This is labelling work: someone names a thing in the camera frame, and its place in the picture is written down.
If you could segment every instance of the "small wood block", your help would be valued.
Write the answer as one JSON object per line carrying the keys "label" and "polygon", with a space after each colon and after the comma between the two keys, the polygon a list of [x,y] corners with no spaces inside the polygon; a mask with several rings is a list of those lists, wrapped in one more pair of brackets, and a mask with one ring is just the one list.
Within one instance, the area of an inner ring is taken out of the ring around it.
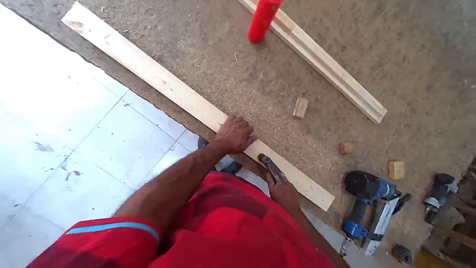
{"label": "small wood block", "polygon": [[308,103],[309,101],[305,98],[297,98],[296,106],[294,107],[293,116],[299,117],[301,119],[304,118]]}
{"label": "small wood block", "polygon": [[353,144],[339,143],[339,153],[343,155],[351,154],[353,149],[354,149]]}
{"label": "small wood block", "polygon": [[405,162],[388,162],[388,178],[392,180],[399,180],[405,178]]}

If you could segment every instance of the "man's left hand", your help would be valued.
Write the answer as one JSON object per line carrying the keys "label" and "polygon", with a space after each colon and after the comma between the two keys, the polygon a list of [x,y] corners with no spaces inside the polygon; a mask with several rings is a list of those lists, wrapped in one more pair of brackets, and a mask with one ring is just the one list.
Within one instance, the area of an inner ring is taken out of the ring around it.
{"label": "man's left hand", "polygon": [[215,141],[221,142],[229,154],[237,154],[246,150],[256,140],[255,136],[251,136],[252,133],[253,127],[248,121],[241,116],[230,115],[218,130]]}

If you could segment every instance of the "white tile floor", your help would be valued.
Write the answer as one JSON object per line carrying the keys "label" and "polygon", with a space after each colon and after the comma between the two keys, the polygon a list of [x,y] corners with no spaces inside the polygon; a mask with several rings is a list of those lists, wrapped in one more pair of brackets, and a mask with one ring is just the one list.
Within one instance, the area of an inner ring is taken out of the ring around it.
{"label": "white tile floor", "polygon": [[[22,268],[77,221],[112,215],[198,136],[1,4],[0,35],[0,267]],[[269,195],[261,178],[238,175]]]}

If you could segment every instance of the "blue stripe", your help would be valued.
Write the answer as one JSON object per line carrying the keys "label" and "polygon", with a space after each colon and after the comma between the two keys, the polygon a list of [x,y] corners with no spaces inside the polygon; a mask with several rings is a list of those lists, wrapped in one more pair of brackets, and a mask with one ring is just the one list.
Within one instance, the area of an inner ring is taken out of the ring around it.
{"label": "blue stripe", "polygon": [[79,234],[79,233],[87,233],[87,232],[97,232],[102,230],[107,230],[111,228],[118,228],[118,227],[131,227],[131,228],[139,228],[144,231],[149,232],[151,235],[159,240],[159,234],[157,231],[143,223],[132,222],[132,221],[124,221],[124,222],[115,222],[115,223],[107,223],[107,224],[100,224],[100,225],[91,225],[91,226],[83,226],[83,227],[76,227],[69,230],[66,234]]}

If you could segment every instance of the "shirt sleeve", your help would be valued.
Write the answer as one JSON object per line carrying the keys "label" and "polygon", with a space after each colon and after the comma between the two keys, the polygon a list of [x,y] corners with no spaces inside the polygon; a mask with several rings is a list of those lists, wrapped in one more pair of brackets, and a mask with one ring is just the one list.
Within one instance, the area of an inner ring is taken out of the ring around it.
{"label": "shirt sleeve", "polygon": [[146,268],[159,246],[159,228],[133,217],[81,221],[27,268]]}

